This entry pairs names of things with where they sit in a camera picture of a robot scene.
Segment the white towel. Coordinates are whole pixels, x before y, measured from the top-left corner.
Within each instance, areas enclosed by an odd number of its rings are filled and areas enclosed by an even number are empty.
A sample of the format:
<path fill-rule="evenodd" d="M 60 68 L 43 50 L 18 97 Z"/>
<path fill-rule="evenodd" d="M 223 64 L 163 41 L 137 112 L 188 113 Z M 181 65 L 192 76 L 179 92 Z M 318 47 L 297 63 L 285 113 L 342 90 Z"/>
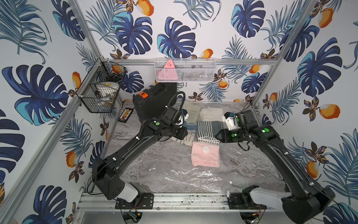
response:
<path fill-rule="evenodd" d="M 203 108 L 200 111 L 201 121 L 220 121 L 222 122 L 222 117 L 224 116 L 222 108 L 208 107 Z"/>

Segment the green striped towel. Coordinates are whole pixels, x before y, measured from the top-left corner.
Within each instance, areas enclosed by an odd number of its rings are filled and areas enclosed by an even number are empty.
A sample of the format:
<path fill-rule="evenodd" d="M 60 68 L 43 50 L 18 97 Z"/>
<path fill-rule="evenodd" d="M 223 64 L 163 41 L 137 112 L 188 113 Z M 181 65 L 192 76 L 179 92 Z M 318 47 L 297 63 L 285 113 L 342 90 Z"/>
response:
<path fill-rule="evenodd" d="M 198 142 L 219 145 L 220 141 L 215 136 L 222 130 L 220 121 L 199 121 L 197 123 Z"/>

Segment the cream and teal towel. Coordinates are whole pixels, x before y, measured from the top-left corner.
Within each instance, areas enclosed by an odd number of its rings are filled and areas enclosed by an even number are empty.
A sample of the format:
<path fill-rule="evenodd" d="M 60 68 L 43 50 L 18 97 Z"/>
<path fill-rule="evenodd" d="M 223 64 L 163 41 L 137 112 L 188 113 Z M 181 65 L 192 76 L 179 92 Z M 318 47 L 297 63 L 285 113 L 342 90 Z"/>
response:
<path fill-rule="evenodd" d="M 186 127 L 188 130 L 187 136 L 183 140 L 179 140 L 177 138 L 172 137 L 171 140 L 174 142 L 185 144 L 187 146 L 192 146 L 195 136 L 196 136 L 196 130 L 197 130 L 197 124 L 196 123 L 187 123 L 186 121 L 183 124 L 183 127 Z"/>

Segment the pink towel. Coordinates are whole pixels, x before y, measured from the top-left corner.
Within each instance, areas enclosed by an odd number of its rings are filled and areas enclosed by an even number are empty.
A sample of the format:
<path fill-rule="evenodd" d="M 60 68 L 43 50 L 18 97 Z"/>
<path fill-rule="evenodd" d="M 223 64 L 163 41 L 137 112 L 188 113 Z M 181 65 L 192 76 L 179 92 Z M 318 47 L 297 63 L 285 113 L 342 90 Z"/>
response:
<path fill-rule="evenodd" d="M 207 145 L 210 147 L 209 153 L 203 153 L 202 146 Z M 193 142 L 191 152 L 191 162 L 194 167 L 220 167 L 220 147 L 218 145 L 206 144 L 202 142 Z"/>

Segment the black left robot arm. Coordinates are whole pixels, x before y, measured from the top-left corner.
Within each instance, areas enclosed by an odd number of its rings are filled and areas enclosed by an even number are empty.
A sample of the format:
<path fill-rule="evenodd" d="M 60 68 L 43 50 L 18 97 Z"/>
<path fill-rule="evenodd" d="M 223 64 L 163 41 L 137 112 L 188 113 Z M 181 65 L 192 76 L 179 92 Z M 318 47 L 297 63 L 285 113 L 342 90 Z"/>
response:
<path fill-rule="evenodd" d="M 94 160 L 91 181 L 107 200 L 118 197 L 131 203 L 139 191 L 121 180 L 120 176 L 127 167 L 163 137 L 183 140 L 188 135 L 187 128 L 184 127 L 188 117 L 187 111 L 183 109 L 185 97 L 182 91 L 174 94 L 161 116 L 144 121 L 137 135 L 115 153 L 104 159 L 98 157 Z"/>

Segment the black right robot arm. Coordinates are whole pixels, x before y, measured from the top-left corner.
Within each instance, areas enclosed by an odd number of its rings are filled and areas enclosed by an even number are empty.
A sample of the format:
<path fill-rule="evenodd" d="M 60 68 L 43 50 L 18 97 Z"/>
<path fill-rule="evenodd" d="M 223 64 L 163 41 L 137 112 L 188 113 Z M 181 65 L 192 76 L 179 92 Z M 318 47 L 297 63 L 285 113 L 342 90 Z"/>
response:
<path fill-rule="evenodd" d="M 286 192 L 278 192 L 257 185 L 247 187 L 240 193 L 245 209 L 273 208 L 283 211 L 294 223 L 303 224 L 333 201 L 333 190 L 322 188 L 304 171 L 271 125 L 260 125 L 250 110 L 227 112 L 223 121 L 227 128 L 220 130 L 216 139 L 222 143 L 253 143 L 270 159 L 288 188 Z"/>

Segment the clear plastic vacuum bag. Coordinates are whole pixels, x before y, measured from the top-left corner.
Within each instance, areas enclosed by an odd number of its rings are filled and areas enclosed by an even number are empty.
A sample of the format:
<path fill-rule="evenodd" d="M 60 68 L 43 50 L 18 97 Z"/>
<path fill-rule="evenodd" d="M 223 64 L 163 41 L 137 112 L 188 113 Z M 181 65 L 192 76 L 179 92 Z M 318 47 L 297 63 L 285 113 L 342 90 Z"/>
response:
<path fill-rule="evenodd" d="M 120 176 L 156 193 L 225 193 L 246 187 L 283 192 L 285 183 L 272 162 L 253 143 L 243 151 L 236 143 L 220 144 L 218 168 L 194 166 L 192 148 L 166 137 L 146 149 Z"/>

